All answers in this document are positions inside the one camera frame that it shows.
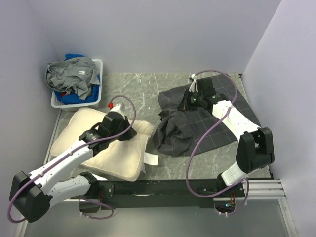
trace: gray marble floor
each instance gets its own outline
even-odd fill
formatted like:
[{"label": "gray marble floor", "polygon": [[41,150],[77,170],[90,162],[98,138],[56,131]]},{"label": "gray marble floor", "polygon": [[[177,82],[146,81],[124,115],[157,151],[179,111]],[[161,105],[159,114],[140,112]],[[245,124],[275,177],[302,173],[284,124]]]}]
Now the gray marble floor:
[{"label": "gray marble floor", "polygon": [[[230,74],[237,84],[238,89],[246,97],[241,79],[238,74]],[[160,123],[158,113],[161,111],[158,104],[158,94],[177,86],[188,83],[189,73],[137,73],[137,74],[109,74],[103,78],[102,99],[100,102],[100,111],[107,112],[110,99],[119,94],[128,96],[135,104],[137,111],[137,120],[146,120],[156,128]],[[131,106],[126,103],[126,115],[131,118],[133,111]],[[67,126],[74,112],[62,111],[55,133],[54,139]],[[235,162],[237,151],[237,142],[233,142],[218,149],[200,154],[194,157],[191,164],[190,178],[205,179],[216,178],[217,175],[228,169]],[[189,157],[171,157],[159,153],[153,146],[152,140],[149,140],[147,152],[159,154],[158,166],[145,166],[146,174],[142,173],[139,179],[184,179],[185,169]],[[76,176],[89,169],[79,166],[74,170],[72,176]],[[113,179],[99,172],[93,173]],[[268,167],[257,170],[250,175],[251,178],[270,178]]]}]

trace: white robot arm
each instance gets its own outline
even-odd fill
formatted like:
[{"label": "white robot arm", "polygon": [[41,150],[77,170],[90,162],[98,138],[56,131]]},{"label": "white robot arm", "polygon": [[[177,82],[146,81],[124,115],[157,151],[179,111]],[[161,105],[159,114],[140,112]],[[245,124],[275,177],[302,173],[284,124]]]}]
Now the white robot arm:
[{"label": "white robot arm", "polygon": [[[12,200],[13,196],[24,184],[40,175],[38,179],[30,183],[30,185],[17,196],[13,203],[26,220],[34,222],[42,217],[48,209],[55,204],[76,196],[89,195],[89,192],[94,192],[94,190],[98,189],[98,187],[96,187],[98,186],[97,179],[88,172],[84,172],[68,181],[60,181],[65,180],[78,165],[106,149],[115,139],[93,144],[89,142],[120,134],[130,126],[123,111],[124,104],[118,104],[112,107],[109,113],[104,116],[102,122],[97,123],[90,130],[85,131],[79,137],[79,140],[75,141],[74,144],[61,155],[29,174],[25,174],[21,171],[14,176],[10,200]],[[117,139],[125,141],[135,135],[136,131],[130,128]]]},{"label": "white robot arm", "polygon": [[197,79],[193,74],[192,82],[185,91],[179,111],[194,111],[202,107],[213,116],[222,119],[230,108],[230,113],[222,121],[239,141],[236,162],[219,175],[224,186],[246,178],[253,171],[274,162],[272,132],[267,127],[261,128],[239,112],[228,98],[216,93],[211,77]]}]

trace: grid pattern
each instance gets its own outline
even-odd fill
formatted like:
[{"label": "grid pattern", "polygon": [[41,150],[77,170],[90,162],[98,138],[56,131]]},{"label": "grid pattern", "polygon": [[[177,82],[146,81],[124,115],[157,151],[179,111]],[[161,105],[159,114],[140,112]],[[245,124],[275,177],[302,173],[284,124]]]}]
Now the grid pattern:
[{"label": "grid pattern", "polygon": [[[223,93],[232,100],[235,88],[231,81],[224,75],[213,76],[212,79],[217,93]],[[153,141],[161,153],[174,157],[189,156],[202,135],[218,121],[202,108],[192,112],[177,111],[184,91],[189,87],[190,85],[185,85],[159,93],[161,123],[153,135]],[[239,91],[234,106],[247,119],[260,126],[257,117]],[[236,137],[221,123],[204,139],[196,154],[222,147],[233,141],[236,141]]]}]

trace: cream pillow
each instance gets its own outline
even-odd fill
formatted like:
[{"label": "cream pillow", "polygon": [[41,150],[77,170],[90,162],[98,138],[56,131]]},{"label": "cream pillow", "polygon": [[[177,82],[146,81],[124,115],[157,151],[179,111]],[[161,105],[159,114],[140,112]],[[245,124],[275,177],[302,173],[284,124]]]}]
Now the cream pillow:
[{"label": "cream pillow", "polygon": [[[79,109],[53,143],[51,155],[58,156],[67,150],[84,131],[101,122],[105,114],[86,107]],[[146,144],[154,128],[146,121],[135,121],[133,128],[137,132],[135,137],[128,141],[111,142],[107,149],[82,165],[120,179],[135,181],[141,172]]]}]

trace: laundry basket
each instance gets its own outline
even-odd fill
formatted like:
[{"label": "laundry basket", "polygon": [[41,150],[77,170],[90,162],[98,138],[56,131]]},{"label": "laundry basket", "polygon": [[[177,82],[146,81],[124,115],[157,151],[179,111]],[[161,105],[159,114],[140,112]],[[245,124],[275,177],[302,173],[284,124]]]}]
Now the laundry basket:
[{"label": "laundry basket", "polygon": [[92,59],[92,61],[94,62],[95,66],[100,71],[100,86],[99,86],[99,94],[98,94],[97,101],[91,102],[91,103],[80,103],[80,104],[65,105],[64,103],[62,103],[59,100],[57,100],[57,98],[55,96],[55,93],[53,91],[53,93],[51,95],[51,100],[50,100],[50,104],[52,105],[52,107],[59,108],[59,109],[62,109],[64,111],[76,111],[80,107],[91,107],[91,108],[94,108],[94,109],[98,109],[99,108],[99,102],[101,100],[101,92],[102,92],[103,63],[102,63],[101,59]]}]

